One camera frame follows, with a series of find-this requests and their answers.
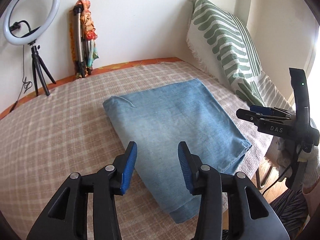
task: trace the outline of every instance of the green and white pillow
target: green and white pillow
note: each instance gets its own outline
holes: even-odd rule
[[[249,106],[292,109],[262,71],[251,36],[238,17],[208,0],[194,0],[187,43],[200,61],[199,68],[218,78]]]

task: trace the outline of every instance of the wooden floor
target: wooden floor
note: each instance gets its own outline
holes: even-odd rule
[[[269,168],[269,163],[265,159],[263,159],[260,163],[260,166],[259,166],[261,179],[264,177],[264,174],[267,172],[268,168]],[[265,187],[262,190],[260,190],[260,192],[263,193],[263,191],[267,187],[269,187],[278,178],[278,176],[279,176],[278,171],[275,168],[273,168],[267,184],[265,185]],[[254,185],[257,185],[256,184],[256,175],[253,176],[252,182]],[[268,201],[268,203],[270,203],[271,201],[273,201],[275,198],[277,198],[279,195],[281,195],[286,190],[287,190],[287,187],[285,186],[285,180],[282,182],[277,182],[271,189],[269,189],[264,194],[264,197]],[[223,229],[228,229],[228,227],[229,227],[229,224],[228,224],[228,210],[227,210],[223,214]]]

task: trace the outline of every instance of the white das lettering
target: white das lettering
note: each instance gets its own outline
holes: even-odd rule
[[[278,130],[278,127],[276,127],[276,128],[274,128],[272,125],[271,125],[271,127],[270,127],[270,130],[271,131],[275,131],[275,132],[282,132],[282,128],[279,128],[279,130]]]

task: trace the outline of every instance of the white glove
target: white glove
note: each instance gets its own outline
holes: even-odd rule
[[[284,172],[285,168],[290,165],[290,154],[287,152],[287,150],[285,150],[284,139],[279,138],[277,149],[277,164],[279,165],[279,175],[281,175]],[[299,155],[299,160],[307,161],[307,167],[303,176],[302,183],[304,188],[309,188],[317,182],[320,176],[320,158],[318,147],[314,146],[310,153],[306,153],[302,150]],[[289,168],[279,181],[282,181],[284,177],[288,178],[291,175],[292,169]]]

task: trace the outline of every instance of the triangular cutout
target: triangular cutout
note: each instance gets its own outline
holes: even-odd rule
[[[70,195],[70,188],[67,187],[63,190],[57,201],[50,208],[48,217],[64,220],[67,212],[67,205]]]
[[[259,219],[259,218],[267,217],[269,215],[268,210],[261,203],[261,201],[253,192],[253,190],[250,187],[246,187],[245,193],[247,195],[251,219]]]

